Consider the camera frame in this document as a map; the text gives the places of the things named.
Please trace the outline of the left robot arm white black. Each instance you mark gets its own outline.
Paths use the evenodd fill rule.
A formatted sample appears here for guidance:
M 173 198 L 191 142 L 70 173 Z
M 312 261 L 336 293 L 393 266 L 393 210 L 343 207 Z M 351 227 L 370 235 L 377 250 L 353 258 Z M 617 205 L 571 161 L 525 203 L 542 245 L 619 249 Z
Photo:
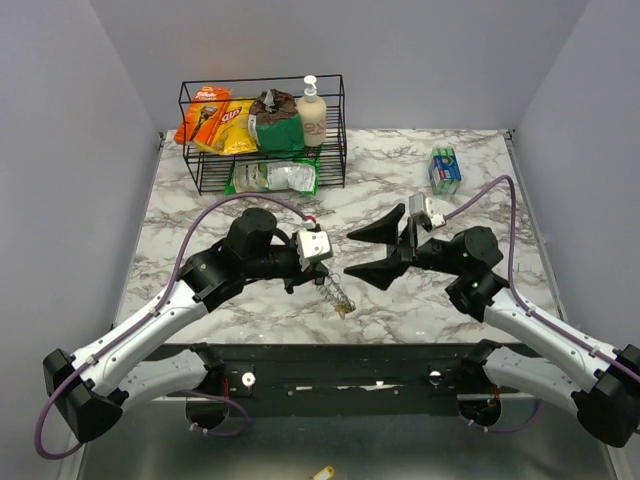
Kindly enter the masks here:
M 43 360 L 47 409 L 55 408 L 80 443 L 110 430 L 133 405 L 169 393 L 214 393 L 219 361 L 201 347 L 148 361 L 171 336 L 239 295 L 250 281 L 280 279 L 287 293 L 323 283 L 332 257 L 329 235 L 311 218 L 292 235 L 262 208 L 236 218 L 224 238 L 190 257 L 178 255 L 169 282 L 122 324 L 85 347 L 55 349 Z

